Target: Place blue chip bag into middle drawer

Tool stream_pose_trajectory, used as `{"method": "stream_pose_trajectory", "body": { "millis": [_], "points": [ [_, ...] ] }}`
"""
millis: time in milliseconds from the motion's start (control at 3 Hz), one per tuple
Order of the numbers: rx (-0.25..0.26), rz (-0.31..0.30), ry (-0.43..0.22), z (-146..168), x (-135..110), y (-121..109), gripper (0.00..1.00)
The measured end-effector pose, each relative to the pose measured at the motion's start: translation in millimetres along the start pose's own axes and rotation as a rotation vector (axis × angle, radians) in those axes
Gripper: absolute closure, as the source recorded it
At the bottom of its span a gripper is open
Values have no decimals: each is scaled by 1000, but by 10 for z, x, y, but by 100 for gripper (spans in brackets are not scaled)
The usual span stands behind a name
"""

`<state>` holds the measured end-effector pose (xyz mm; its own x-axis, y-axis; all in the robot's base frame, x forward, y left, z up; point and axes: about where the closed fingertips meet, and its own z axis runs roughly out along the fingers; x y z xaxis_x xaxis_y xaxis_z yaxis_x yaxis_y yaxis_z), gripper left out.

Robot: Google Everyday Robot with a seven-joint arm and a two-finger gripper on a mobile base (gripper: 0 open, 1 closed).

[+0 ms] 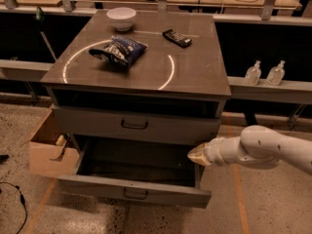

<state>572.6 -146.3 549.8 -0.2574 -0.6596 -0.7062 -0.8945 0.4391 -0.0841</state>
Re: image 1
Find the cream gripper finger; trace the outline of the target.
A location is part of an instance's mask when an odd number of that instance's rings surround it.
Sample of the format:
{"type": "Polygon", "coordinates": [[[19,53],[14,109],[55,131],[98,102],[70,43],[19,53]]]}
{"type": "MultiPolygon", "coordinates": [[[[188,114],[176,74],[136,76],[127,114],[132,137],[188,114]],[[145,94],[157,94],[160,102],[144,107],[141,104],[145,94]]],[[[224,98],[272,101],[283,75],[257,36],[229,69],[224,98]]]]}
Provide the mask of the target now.
{"type": "Polygon", "coordinates": [[[209,166],[212,162],[207,157],[208,143],[204,142],[200,145],[192,148],[188,153],[187,157],[194,163],[201,166],[209,166]]]}

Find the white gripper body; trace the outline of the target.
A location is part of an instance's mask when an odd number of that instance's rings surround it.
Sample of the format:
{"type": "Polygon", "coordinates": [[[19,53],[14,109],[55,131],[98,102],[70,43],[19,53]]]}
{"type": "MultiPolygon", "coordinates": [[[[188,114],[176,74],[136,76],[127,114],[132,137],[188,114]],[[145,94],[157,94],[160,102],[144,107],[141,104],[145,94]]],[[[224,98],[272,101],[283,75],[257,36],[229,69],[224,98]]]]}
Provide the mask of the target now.
{"type": "Polygon", "coordinates": [[[205,144],[204,157],[207,165],[224,166],[239,162],[240,138],[217,137],[205,144]]]}

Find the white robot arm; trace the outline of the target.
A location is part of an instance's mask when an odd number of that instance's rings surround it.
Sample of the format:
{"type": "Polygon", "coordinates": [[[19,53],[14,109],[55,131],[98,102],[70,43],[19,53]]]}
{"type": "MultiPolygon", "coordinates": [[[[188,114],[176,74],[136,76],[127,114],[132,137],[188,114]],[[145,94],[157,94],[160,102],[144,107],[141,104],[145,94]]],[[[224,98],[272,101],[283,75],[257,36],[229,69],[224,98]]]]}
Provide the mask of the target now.
{"type": "Polygon", "coordinates": [[[253,125],[239,136],[216,137],[187,154],[204,167],[239,164],[252,169],[273,169],[283,160],[307,174],[312,174],[312,142],[285,136],[269,128],[253,125]]]}

